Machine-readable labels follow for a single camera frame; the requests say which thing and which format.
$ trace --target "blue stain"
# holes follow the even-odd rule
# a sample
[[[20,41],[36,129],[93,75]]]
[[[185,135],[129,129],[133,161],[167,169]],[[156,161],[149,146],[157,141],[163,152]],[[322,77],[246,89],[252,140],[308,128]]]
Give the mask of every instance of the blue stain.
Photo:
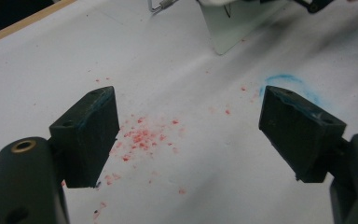
[[[259,96],[261,99],[264,97],[264,91],[267,85],[281,87],[290,91],[294,91],[318,106],[324,105],[319,95],[316,94],[302,79],[298,77],[288,74],[279,74],[273,77],[266,78],[263,86],[260,88],[259,91]]]

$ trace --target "white table surface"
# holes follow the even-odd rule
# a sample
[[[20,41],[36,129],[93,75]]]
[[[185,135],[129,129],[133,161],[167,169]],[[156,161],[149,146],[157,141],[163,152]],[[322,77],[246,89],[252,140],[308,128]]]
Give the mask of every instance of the white table surface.
[[[122,131],[99,189],[65,190],[72,223],[333,223],[332,177],[296,182],[257,128],[267,84],[358,133],[358,2],[289,5],[217,56],[195,1],[77,0],[0,40],[0,149],[112,85]],[[156,144],[129,154],[131,130]]]

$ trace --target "blue paint smear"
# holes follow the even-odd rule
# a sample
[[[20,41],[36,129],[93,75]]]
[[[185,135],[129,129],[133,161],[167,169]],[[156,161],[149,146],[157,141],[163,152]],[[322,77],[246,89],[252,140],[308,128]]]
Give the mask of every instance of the blue paint smear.
[[[279,74],[266,78],[266,80],[264,81],[264,85],[260,88],[259,91],[260,99],[263,99],[264,91],[267,85],[294,91],[320,107],[325,105],[324,101],[321,100],[320,96],[316,92],[314,92],[310,88],[310,86],[308,86],[302,79],[298,77],[289,74]]]

